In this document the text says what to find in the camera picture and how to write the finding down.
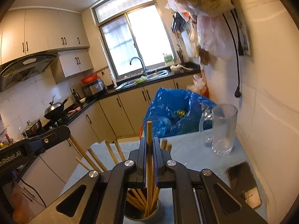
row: window frame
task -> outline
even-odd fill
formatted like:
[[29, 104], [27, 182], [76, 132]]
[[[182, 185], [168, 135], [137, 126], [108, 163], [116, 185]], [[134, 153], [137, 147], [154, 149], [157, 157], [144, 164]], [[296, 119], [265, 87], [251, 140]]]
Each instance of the window frame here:
[[[162, 18], [162, 13], [161, 13], [161, 10], [160, 10], [159, 7], [158, 7], [158, 4], [157, 4], [156, 0], [149, 1], [149, 2], [146, 2], [146, 3], [143, 3], [143, 4], [140, 4], [140, 5], [136, 5], [136, 6], [134, 6], [134, 7], [131, 7], [131, 8], [129, 8], [129, 9], [126, 9], [126, 10], [124, 10], [124, 11], [122, 11], [122, 12], [120, 12], [120, 13], [117, 13], [117, 14], [113, 15], [112, 17], [110, 17], [110, 18], [108, 18], [108, 19], [106, 19], [106, 20], [104, 20], [104, 21], [102, 21], [102, 22], [99, 23], [97, 14], [96, 14], [96, 12], [95, 12], [95, 9], [96, 9], [98, 6], [101, 6], [102, 4], [106, 3], [107, 1], [109, 1], [109, 0], [104, 0], [104, 1], [102, 1], [101, 3], [97, 4], [95, 7], [93, 7], [92, 12], [93, 12], [93, 14], [94, 14], [94, 18], [95, 18], [95, 20], [96, 20], [96, 24], [97, 24], [97, 26], [98, 26], [98, 28], [99, 28], [99, 31], [100, 31], [100, 34], [101, 34], [101, 37], [102, 37], [102, 40], [103, 40], [103, 43], [104, 43], [104, 46], [105, 46], [105, 51], [106, 51], [106, 53], [107, 53], [107, 56], [108, 56], [109, 61], [110, 61], [110, 64], [111, 64], [111, 66], [112, 66], [112, 69], [113, 69], [114, 74], [115, 74], [115, 76], [116, 76], [116, 79], [117, 79], [118, 81], [124, 79], [125, 77], [131, 76], [131, 75], [132, 75], [132, 76], [133, 76], [133, 75], [138, 75], [138, 74], [141, 75], [143, 69], [141, 68], [141, 72], [140, 72], [140, 69], [137, 69], [137, 70], [134, 70], [134, 71], [130, 71], [130, 72], [128, 72], [128, 73], [125, 73], [125, 74], [123, 74], [123, 75], [118, 75], [117, 70], [116, 70], [116, 67], [115, 67], [114, 62], [113, 62], [113, 59], [112, 59], [112, 56], [111, 56], [111, 54], [110, 54], [110, 51], [109, 51], [109, 48], [108, 48], [108, 45], [107, 45], [107, 42], [106, 42], [106, 39], [105, 39], [103, 30], [102, 30], [102, 27], [105, 26], [105, 25], [107, 25], [107, 24], [109, 24], [109, 23], [111, 23], [111, 22], [113, 22], [114, 20], [117, 20], [117, 19], [119, 19], [120, 17], [123, 17], [123, 16], [124, 16], [124, 17], [126, 18], [126, 21], [127, 21], [128, 26], [129, 26], [129, 30], [130, 30], [130, 33], [131, 33], [131, 35], [132, 35], [132, 38], [133, 38], [133, 41], [134, 41], [134, 44], [135, 44], [135, 47], [136, 47], [138, 56], [139, 56], [141, 59], [143, 59], [143, 58], [142, 58], [142, 55], [140, 54], [140, 51], [139, 51], [139, 49], [138, 49], [138, 45], [137, 45], [135, 36], [134, 36], [133, 31], [132, 31], [132, 28], [131, 28], [131, 24], [130, 24], [130, 21], [129, 21], [129, 19], [128, 19], [128, 15], [127, 15], [128, 13], [134, 12], [134, 11], [136, 11], [136, 10], [139, 10], [139, 9], [142, 9], [142, 8], [145, 8], [145, 7], [148, 7], [148, 6], [155, 5], [155, 7], [156, 7], [156, 9], [157, 9], [157, 11], [158, 11], [158, 13], [159, 13], [159, 16], [160, 16], [160, 18], [161, 18], [162, 24], [163, 24], [163, 26], [164, 26], [164, 29], [165, 29], [165, 32], [166, 32], [166, 35], [167, 35], [167, 38], [168, 38], [168, 41], [169, 41], [169, 44], [170, 44], [170, 47], [171, 47], [171, 50], [172, 50], [172, 54], [173, 54], [174, 60], [177, 60], [176, 50], [175, 50], [173, 41], [172, 41], [171, 36], [170, 36], [170, 34], [169, 34], [168, 28], [166, 27], [165, 22], [164, 22], [164, 20], [163, 20], [163, 18]], [[162, 63], [158, 63], [158, 64], [154, 64], [154, 65], [151, 65], [151, 66], [148, 66], [148, 67], [147, 67], [147, 70], [150, 71], [150, 70], [153, 70], [153, 69], [155, 69], [155, 68], [163, 67], [163, 66], [165, 66], [165, 63], [164, 63], [164, 62], [162, 62]]]

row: clear glass beer mug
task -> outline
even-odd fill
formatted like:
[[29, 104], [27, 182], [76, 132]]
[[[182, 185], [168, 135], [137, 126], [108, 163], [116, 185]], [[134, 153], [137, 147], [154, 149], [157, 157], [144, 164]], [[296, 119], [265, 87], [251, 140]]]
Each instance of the clear glass beer mug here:
[[226, 155], [231, 152], [237, 125], [238, 110], [234, 105], [219, 104], [210, 111], [204, 111], [199, 122], [199, 131], [204, 132], [203, 124], [212, 120], [212, 150], [217, 155]]

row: phone screen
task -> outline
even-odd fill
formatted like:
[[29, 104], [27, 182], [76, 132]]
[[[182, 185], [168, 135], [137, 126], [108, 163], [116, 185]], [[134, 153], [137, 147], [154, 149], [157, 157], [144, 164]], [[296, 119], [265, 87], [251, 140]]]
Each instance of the phone screen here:
[[262, 200], [255, 178], [247, 162], [242, 162], [227, 169], [231, 189], [236, 192], [251, 208], [261, 206]]

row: green dish cloth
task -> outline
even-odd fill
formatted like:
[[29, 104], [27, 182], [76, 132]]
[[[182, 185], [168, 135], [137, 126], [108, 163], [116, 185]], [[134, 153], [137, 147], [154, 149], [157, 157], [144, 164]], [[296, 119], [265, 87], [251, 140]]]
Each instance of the green dish cloth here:
[[141, 76], [140, 78], [138, 78], [135, 82], [134, 85], [136, 86], [138, 83], [142, 83], [145, 82], [147, 80], [146, 76]]

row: chrome faucet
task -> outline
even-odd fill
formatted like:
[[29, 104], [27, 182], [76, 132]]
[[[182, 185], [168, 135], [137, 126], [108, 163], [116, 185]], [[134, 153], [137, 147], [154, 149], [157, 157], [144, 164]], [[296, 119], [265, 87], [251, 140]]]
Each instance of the chrome faucet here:
[[139, 60], [140, 60], [141, 65], [142, 65], [142, 68], [143, 68], [143, 74], [144, 74], [145, 76], [147, 76], [147, 67], [146, 67], [145, 64], [144, 64], [144, 61], [143, 61], [141, 58], [139, 58], [138, 56], [134, 56], [134, 57], [132, 57], [131, 60], [130, 60], [130, 65], [132, 65], [132, 60], [133, 60], [133, 59], [139, 59]]

